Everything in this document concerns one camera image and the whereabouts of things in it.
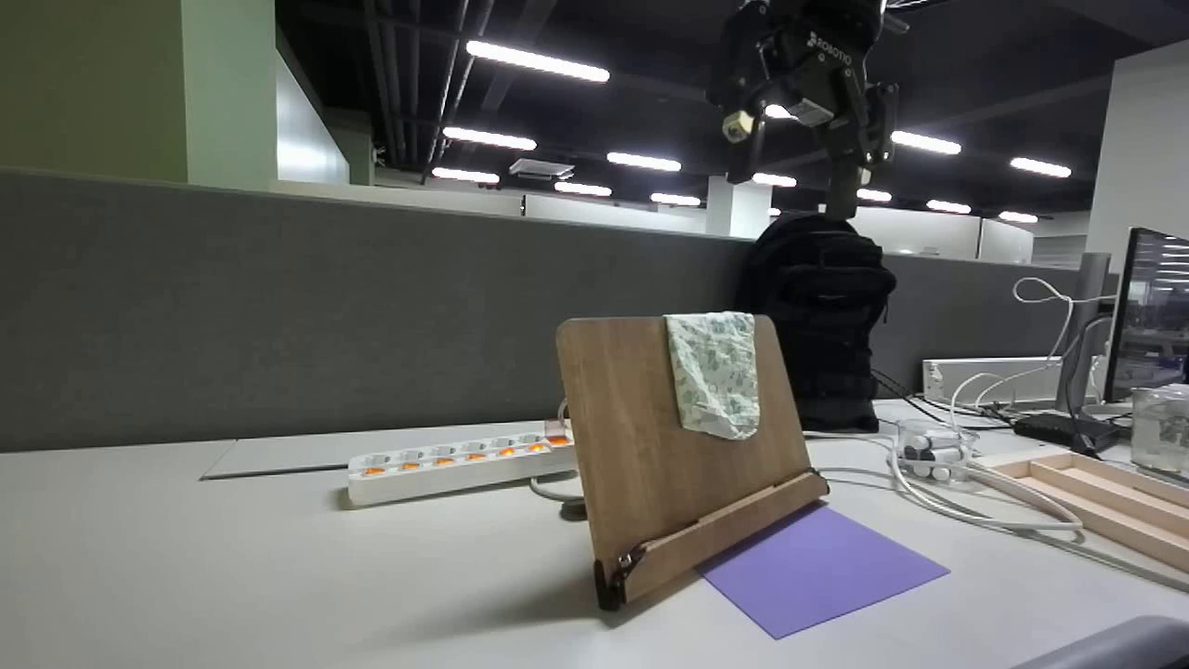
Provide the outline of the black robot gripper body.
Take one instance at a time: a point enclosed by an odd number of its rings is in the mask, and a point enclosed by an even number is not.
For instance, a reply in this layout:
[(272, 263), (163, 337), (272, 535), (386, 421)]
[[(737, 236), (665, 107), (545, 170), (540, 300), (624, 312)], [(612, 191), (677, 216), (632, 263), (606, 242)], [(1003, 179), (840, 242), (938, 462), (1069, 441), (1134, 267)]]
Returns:
[(859, 191), (889, 161), (889, 89), (864, 61), (889, 0), (742, 0), (721, 25), (707, 101), (721, 113), (726, 170), (752, 181), (770, 104), (815, 129), (829, 154), (829, 218), (851, 218)]

